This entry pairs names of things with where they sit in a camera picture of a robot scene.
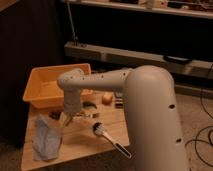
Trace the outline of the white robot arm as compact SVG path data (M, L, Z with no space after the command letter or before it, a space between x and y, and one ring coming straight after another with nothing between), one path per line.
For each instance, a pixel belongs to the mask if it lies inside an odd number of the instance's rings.
M64 92L63 110L80 111L80 91L95 89L123 94L135 171L189 171L174 80L164 68L145 65L85 75L78 69L58 77Z

